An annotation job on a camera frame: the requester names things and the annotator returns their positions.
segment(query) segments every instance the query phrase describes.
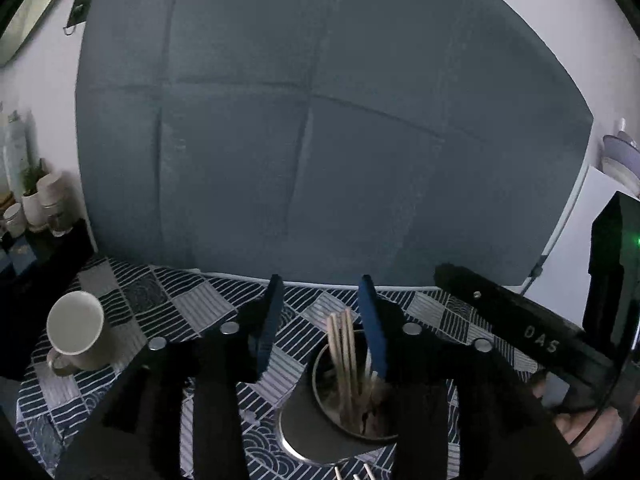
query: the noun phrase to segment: gray cushion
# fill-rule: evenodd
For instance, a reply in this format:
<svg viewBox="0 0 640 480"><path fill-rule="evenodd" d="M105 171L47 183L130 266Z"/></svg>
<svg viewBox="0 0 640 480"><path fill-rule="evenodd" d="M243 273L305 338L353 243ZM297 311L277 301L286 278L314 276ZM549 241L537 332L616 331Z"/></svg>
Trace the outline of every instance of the gray cushion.
<svg viewBox="0 0 640 480"><path fill-rule="evenodd" d="M521 283L593 119L501 0L94 0L76 113L101 250L393 285Z"/></svg>

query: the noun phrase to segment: white wall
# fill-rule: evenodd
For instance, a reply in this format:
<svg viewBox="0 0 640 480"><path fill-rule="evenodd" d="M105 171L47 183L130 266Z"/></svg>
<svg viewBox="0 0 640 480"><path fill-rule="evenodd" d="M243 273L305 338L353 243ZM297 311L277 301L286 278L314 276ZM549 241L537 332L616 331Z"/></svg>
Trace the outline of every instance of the white wall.
<svg viewBox="0 0 640 480"><path fill-rule="evenodd" d="M76 75L84 23L65 36L73 0L57 0L14 60L0 68L4 111L17 109L33 134L32 151L51 170L65 172L86 216L76 147Z"/></svg>
<svg viewBox="0 0 640 480"><path fill-rule="evenodd" d="M59 0L30 43L0 69L0 100L31 112L40 156L70 175L81 200L74 89L84 25L70 37L62 31L72 1ZM553 51L594 115L582 175L588 164L598 163L600 139L616 118L625 117L628 131L640 140L640 41L615 1L504 1Z"/></svg>

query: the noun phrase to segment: table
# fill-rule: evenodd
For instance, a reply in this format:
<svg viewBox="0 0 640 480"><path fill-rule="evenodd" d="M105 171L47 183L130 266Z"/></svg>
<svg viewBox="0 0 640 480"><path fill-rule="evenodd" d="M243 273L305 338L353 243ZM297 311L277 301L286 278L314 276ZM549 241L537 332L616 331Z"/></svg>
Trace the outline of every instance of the table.
<svg viewBox="0 0 640 480"><path fill-rule="evenodd" d="M46 469L55 475L56 465L100 402L111 383L148 339L163 336L170 341L199 337L206 329L232 320L237 308L263 294L266 282L233 279L155 266L133 266L103 256L93 256L74 278L69 290L86 290L102 303L113 328L118 359L96 372L56 377L47 367L50 343L45 333L38 340L20 387L16 431ZM438 336L463 343L484 336L526 380L538 365L519 350L491 334L491 327L468 304L433 287L418 290L380 290L379 294L402 306L413 322ZM323 288L286 286L270 366L257 384L239 383L244 448L254 480L320 480L332 478L330 467L303 464L280 449L273 433L277 407L287 397L305 369L311 350L324 337L324 319L331 312L351 307L357 316L355 286ZM458 398L449 383L449 477L458 474L460 436ZM193 393L187 388L182 404L180 465L193 477L191 428ZM394 446L354 457L342 465L342 476L364 474L364 462L372 465L376 478L388 480Z"/></svg>

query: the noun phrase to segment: plant pot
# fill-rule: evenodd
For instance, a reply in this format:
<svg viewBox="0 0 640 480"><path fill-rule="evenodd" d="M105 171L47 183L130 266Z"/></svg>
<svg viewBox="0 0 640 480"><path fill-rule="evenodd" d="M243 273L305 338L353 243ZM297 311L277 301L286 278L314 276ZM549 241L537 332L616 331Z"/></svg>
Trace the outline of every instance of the plant pot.
<svg viewBox="0 0 640 480"><path fill-rule="evenodd" d="M22 196L22 209L29 224L29 231L39 233L47 228L47 219L40 205L40 197L37 193Z"/></svg>

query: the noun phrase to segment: metal screw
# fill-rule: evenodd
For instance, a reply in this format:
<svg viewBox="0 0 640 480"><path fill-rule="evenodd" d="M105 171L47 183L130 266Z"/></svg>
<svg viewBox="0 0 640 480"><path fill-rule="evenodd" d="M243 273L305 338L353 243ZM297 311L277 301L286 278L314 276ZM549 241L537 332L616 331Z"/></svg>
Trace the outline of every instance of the metal screw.
<svg viewBox="0 0 640 480"><path fill-rule="evenodd" d="M418 335L422 332L422 327L417 323L405 323L402 326L402 331L407 335Z"/></svg>
<svg viewBox="0 0 640 480"><path fill-rule="evenodd" d="M484 338L478 338L474 341L474 348L479 352L490 352L494 345L491 344L491 341Z"/></svg>
<svg viewBox="0 0 640 480"><path fill-rule="evenodd" d="M235 334L238 330L240 330L240 325L238 325L238 323L236 323L235 321L227 321L220 327L220 332L222 332L224 335Z"/></svg>
<svg viewBox="0 0 640 480"><path fill-rule="evenodd" d="M162 350L166 346L166 339L164 337L155 337L148 343L150 350Z"/></svg>

